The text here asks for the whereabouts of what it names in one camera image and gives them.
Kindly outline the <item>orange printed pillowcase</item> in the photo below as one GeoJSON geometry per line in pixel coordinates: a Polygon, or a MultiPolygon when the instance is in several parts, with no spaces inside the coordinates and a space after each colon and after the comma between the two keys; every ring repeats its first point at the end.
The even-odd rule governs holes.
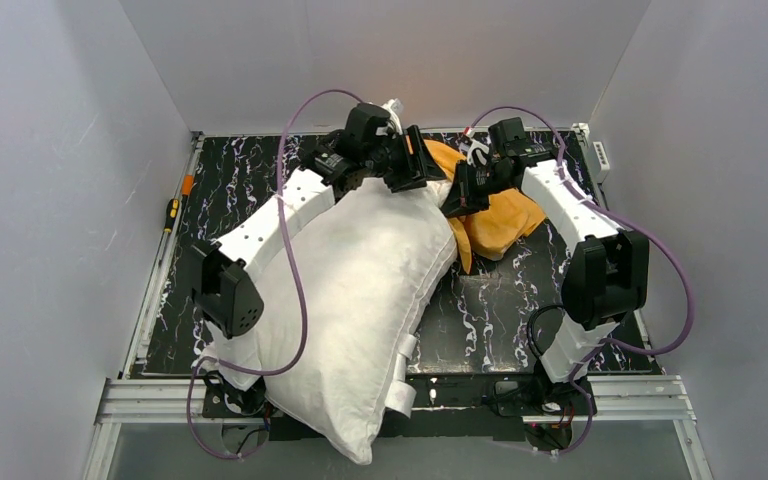
{"type": "MultiPolygon", "coordinates": [[[[437,196],[436,205],[441,207],[452,187],[456,165],[466,158],[442,142],[425,140],[424,143],[446,177],[428,182],[437,196]]],[[[501,260],[516,241],[533,233],[545,219],[545,213],[533,200],[514,189],[491,195],[487,210],[448,219],[462,270],[472,273],[475,255],[501,260]]]]}

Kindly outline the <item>white pillow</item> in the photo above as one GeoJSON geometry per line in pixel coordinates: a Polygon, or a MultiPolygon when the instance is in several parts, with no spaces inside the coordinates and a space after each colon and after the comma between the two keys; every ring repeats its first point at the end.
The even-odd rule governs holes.
{"type": "MultiPolygon", "coordinates": [[[[292,239],[304,286],[306,349],[289,371],[266,377],[266,395],[284,413],[323,435],[359,465],[372,460],[384,414],[408,414],[415,396],[404,380],[415,332],[437,284],[457,255],[452,229],[415,224],[383,207],[374,178],[365,193],[310,222],[292,239]]],[[[301,307],[284,254],[256,283],[265,311],[251,334],[261,366],[285,365],[301,340],[301,307]]],[[[246,358],[244,339],[218,340],[204,354],[246,358]]]]}

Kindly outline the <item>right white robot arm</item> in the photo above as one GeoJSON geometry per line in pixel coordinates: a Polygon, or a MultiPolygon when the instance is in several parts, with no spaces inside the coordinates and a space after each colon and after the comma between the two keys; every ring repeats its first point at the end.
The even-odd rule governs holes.
{"type": "Polygon", "coordinates": [[[645,303],[649,241],[597,212],[571,179],[561,148],[532,141],[521,119],[494,123],[488,137],[457,163],[442,213],[474,214],[488,208],[491,195],[516,189],[546,214],[570,259],[561,285],[564,317],[540,362],[549,382],[575,381],[616,325],[645,303]]]}

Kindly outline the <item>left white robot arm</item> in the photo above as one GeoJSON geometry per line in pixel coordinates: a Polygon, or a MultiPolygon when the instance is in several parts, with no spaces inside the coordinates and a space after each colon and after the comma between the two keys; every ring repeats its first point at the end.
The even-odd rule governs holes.
{"type": "Polygon", "coordinates": [[[343,197],[365,193],[367,178],[377,181],[376,196],[383,207],[375,220],[400,211],[415,224],[443,222],[437,196],[443,171],[431,158],[417,126],[403,127],[403,105],[397,98],[382,105],[359,102],[343,128],[322,137],[299,153],[300,165],[284,172],[286,142],[276,156],[276,192],[235,229],[216,240],[199,240],[187,249],[190,297],[216,330],[218,340],[244,339],[246,358],[235,361],[218,352],[202,355],[236,389],[247,391],[257,380],[291,370],[302,357],[308,338],[309,314],[304,286],[291,244],[295,235],[317,217],[342,205],[343,197]],[[264,311],[256,283],[278,254],[289,262],[299,298],[301,340],[293,356],[280,367],[265,369],[251,334],[264,311]]]}

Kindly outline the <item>white power strip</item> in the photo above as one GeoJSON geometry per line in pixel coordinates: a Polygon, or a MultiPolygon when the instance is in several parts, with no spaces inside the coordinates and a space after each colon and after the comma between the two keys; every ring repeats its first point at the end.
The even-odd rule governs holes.
{"type": "Polygon", "coordinates": [[[591,160],[589,169],[594,182],[603,184],[611,172],[611,164],[604,144],[601,141],[593,141],[591,143],[589,148],[589,159],[591,160]]]}

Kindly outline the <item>yellow handled screwdriver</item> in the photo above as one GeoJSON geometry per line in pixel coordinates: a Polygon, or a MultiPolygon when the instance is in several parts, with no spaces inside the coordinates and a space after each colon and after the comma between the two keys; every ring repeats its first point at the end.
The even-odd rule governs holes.
{"type": "Polygon", "coordinates": [[[189,200],[194,185],[194,175],[186,174],[183,178],[180,191],[176,197],[170,199],[166,206],[164,216],[163,233],[171,234],[182,216],[183,210],[189,200]]]}

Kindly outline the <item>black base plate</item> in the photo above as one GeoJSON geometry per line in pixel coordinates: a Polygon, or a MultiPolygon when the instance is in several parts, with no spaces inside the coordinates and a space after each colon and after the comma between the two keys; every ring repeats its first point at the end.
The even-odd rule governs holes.
{"type": "MultiPolygon", "coordinates": [[[[320,436],[269,403],[262,380],[247,392],[234,389],[217,373],[204,375],[199,384],[206,387],[201,408],[206,419],[252,419],[275,441],[320,436]]],[[[531,374],[414,374],[407,377],[407,384],[416,391],[411,416],[386,413],[380,438],[490,437],[565,448],[572,442],[573,422],[585,421],[597,411],[569,385],[544,391],[531,374]]]]}

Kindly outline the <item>aluminium frame rail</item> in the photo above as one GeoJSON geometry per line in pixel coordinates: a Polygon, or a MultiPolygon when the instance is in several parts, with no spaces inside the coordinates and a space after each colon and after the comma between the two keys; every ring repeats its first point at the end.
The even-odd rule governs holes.
{"type": "MultiPolygon", "coordinates": [[[[693,479],[713,477],[696,430],[696,415],[678,375],[608,375],[591,379],[595,421],[666,420],[674,424],[693,479]]],[[[109,380],[96,414],[96,427],[83,479],[105,479],[124,424],[186,423],[185,379],[109,380]]]]}

